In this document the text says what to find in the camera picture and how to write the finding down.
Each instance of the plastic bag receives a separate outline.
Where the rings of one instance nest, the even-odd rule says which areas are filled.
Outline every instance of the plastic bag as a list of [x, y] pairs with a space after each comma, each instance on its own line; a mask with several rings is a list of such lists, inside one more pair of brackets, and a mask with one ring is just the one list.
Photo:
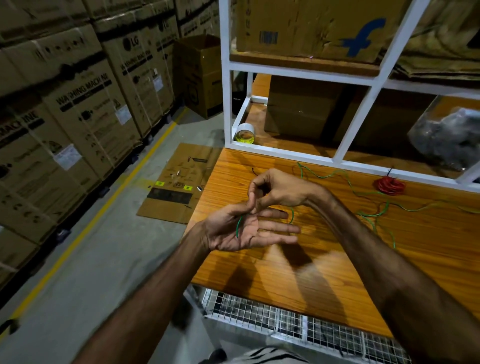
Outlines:
[[424, 156], [463, 171], [480, 160], [480, 111], [457, 108], [436, 121], [424, 113], [408, 132]]

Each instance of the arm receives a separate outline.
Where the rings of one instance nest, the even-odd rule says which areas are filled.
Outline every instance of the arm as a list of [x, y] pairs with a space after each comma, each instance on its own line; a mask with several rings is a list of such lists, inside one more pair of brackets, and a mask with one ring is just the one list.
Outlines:
[[195, 224], [174, 253], [100, 326], [73, 362], [147, 363], [183, 291], [211, 250], [236, 251], [297, 242], [296, 236], [271, 232], [300, 232], [297, 226], [258, 219], [258, 216], [288, 218], [286, 212], [267, 209], [249, 214], [254, 203], [252, 195], [248, 203], [226, 206]]
[[[263, 191], [269, 191], [265, 197]], [[307, 205], [340, 241], [395, 338], [418, 363], [480, 362], [480, 323], [429, 276], [390, 249], [326, 188], [279, 170], [249, 188], [270, 205]]]

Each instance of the tape roll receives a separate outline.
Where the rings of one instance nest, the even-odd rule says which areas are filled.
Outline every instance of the tape roll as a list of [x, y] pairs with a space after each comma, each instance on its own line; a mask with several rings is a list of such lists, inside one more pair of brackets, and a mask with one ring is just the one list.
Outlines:
[[235, 141], [241, 143], [253, 144], [255, 141], [255, 129], [252, 124], [240, 124], [235, 132]]

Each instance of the person's left arm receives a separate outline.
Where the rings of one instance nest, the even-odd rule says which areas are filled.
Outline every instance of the person's left arm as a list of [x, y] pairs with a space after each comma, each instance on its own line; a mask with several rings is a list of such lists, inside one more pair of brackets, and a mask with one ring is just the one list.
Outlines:
[[147, 363], [183, 291], [211, 250], [297, 242], [296, 236], [271, 231], [298, 233], [299, 227], [258, 219], [287, 218], [286, 212], [266, 209], [249, 214], [254, 205], [251, 195], [247, 203], [226, 206], [195, 224], [173, 254], [92, 335], [73, 363]]

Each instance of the person's right hand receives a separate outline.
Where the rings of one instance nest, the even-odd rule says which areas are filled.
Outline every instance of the person's right hand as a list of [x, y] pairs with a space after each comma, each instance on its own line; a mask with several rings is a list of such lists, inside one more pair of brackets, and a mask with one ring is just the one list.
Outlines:
[[303, 205], [315, 188], [320, 186], [301, 180], [291, 174], [270, 169], [255, 177], [248, 188], [248, 194], [255, 193], [256, 207], [252, 213], [271, 205]]

